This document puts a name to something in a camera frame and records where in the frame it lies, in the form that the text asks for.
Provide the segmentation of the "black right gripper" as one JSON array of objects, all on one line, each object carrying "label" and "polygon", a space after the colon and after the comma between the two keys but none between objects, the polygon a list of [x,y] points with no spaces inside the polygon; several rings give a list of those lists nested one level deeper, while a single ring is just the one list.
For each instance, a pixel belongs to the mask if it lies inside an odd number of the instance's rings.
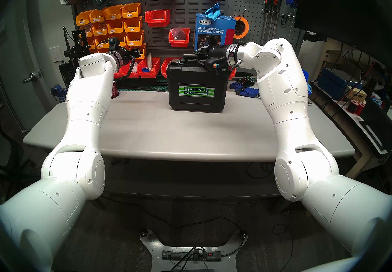
[{"label": "black right gripper", "polygon": [[234,44],[231,45],[209,45],[203,46],[194,51],[195,55],[207,55],[197,56],[197,63],[206,63],[206,69],[208,71],[223,70],[226,71],[228,65],[228,54],[229,50],[234,49]]}]

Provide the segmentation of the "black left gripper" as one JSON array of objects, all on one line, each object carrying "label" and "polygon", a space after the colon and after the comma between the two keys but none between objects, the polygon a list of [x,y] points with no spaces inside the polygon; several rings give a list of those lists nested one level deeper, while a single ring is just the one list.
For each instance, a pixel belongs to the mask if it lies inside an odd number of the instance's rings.
[{"label": "black left gripper", "polygon": [[127,65],[130,61],[135,61],[136,58],[141,56],[139,48],[127,50],[120,46],[119,39],[108,39],[109,51],[108,55],[114,60],[116,69]]}]

